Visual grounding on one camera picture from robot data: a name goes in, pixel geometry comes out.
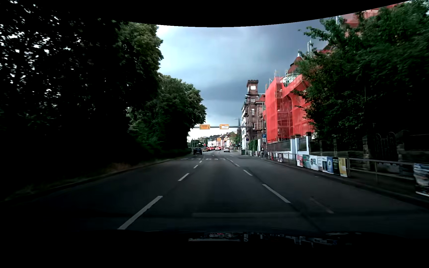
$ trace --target dark car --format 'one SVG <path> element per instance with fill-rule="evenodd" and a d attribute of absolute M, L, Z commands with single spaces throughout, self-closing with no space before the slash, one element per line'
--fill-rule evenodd
<path fill-rule="evenodd" d="M 193 148 L 193 155 L 196 155 L 196 154 L 200 154 L 200 155 L 203 154 L 200 147 Z"/>

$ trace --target sidewalk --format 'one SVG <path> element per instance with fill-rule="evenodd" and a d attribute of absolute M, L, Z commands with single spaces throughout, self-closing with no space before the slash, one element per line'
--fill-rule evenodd
<path fill-rule="evenodd" d="M 323 176 L 328 179 L 337 180 L 341 183 L 352 185 L 355 187 L 367 189 L 379 194 L 390 196 L 405 202 L 420 205 L 429 209 L 429 197 L 418 195 L 415 193 L 415 181 L 406 178 L 396 178 L 386 175 L 378 175 L 378 180 L 375 174 L 361 171 L 350 171 L 350 177 L 341 177 L 334 174 L 319 172 L 305 167 L 298 167 L 297 162 L 292 159 L 284 159 L 286 163 L 278 162 L 277 160 L 268 160 L 261 157 L 250 156 L 261 161 L 275 162 L 279 165 L 297 169 L 302 172 L 312 172 L 316 175 Z"/>

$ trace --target billboard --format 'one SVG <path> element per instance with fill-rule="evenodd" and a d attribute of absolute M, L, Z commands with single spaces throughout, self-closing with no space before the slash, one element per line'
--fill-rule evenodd
<path fill-rule="evenodd" d="M 321 156 L 320 160 L 318 159 L 318 161 L 322 165 L 322 172 L 328 172 L 327 171 L 327 156 Z"/>
<path fill-rule="evenodd" d="M 415 192 L 429 197 L 429 165 L 414 164 Z"/>
<path fill-rule="evenodd" d="M 332 156 L 327 156 L 327 173 L 334 174 L 334 167 L 332 165 Z"/>
<path fill-rule="evenodd" d="M 340 169 L 338 167 L 338 157 L 332 157 L 332 170 L 335 175 L 340 176 Z"/>
<path fill-rule="evenodd" d="M 310 168 L 314 170 L 319 170 L 319 166 L 317 164 L 317 156 L 309 155 L 309 159 L 310 159 Z"/>
<path fill-rule="evenodd" d="M 310 168 L 309 155 L 302 155 L 302 163 L 305 168 Z"/>
<path fill-rule="evenodd" d="M 304 166 L 304 161 L 303 161 L 302 155 L 295 155 L 295 160 L 297 162 L 298 167 Z"/>
<path fill-rule="evenodd" d="M 340 170 L 340 175 L 342 177 L 348 177 L 347 175 L 347 159 L 344 157 L 338 158 L 338 167 Z"/>

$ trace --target dark cloud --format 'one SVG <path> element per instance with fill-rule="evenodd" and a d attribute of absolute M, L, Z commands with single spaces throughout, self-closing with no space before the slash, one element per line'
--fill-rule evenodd
<path fill-rule="evenodd" d="M 264 93 L 275 70 L 283 75 L 297 51 L 307 51 L 307 26 L 323 29 L 319 20 L 236 28 L 160 26 L 160 72 L 199 89 L 210 120 L 240 117 L 247 80 L 259 80 Z M 326 45 L 312 42 L 318 49 Z"/>

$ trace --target brick building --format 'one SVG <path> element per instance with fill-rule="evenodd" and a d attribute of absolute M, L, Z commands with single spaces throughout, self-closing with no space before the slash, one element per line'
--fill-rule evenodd
<path fill-rule="evenodd" d="M 246 84 L 247 96 L 243 106 L 243 121 L 246 126 L 245 138 L 250 141 L 262 139 L 263 131 L 263 103 L 260 99 L 261 94 L 257 91 L 259 80 L 248 80 Z"/>

